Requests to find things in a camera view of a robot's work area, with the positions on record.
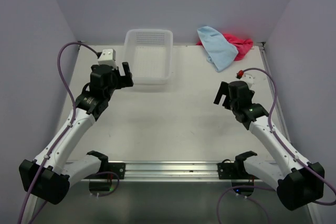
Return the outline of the light blue towel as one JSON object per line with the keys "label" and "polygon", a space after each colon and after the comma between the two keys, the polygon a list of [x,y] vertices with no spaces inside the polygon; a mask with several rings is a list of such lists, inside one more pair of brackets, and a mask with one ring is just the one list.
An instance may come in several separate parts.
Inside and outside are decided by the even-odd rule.
{"label": "light blue towel", "polygon": [[207,61],[214,66],[217,72],[222,72],[233,63],[238,50],[219,31],[204,26],[199,28],[197,33],[207,52]]}

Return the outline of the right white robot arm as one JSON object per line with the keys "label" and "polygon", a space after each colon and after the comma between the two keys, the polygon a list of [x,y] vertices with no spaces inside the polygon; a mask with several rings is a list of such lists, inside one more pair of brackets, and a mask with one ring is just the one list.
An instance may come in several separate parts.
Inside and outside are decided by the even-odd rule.
{"label": "right white robot arm", "polygon": [[272,156],[275,165],[253,151],[235,157],[234,172],[240,178],[254,176],[274,189],[288,210],[295,210],[323,196],[324,168],[302,156],[272,123],[269,113],[253,103],[254,91],[244,81],[221,82],[214,103],[224,98],[223,107],[257,137]]}

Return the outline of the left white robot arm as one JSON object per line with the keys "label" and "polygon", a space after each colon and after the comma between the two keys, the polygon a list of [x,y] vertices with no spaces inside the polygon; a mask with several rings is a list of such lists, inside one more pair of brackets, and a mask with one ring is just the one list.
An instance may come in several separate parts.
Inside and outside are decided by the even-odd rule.
{"label": "left white robot arm", "polygon": [[122,63],[124,75],[109,65],[92,65],[90,81],[75,100],[75,108],[50,141],[32,161],[23,160],[19,173],[23,187],[51,204],[60,203],[71,186],[95,175],[104,178],[109,172],[106,155],[89,151],[82,160],[66,162],[83,135],[96,123],[115,90],[133,86],[132,73],[127,62]]}

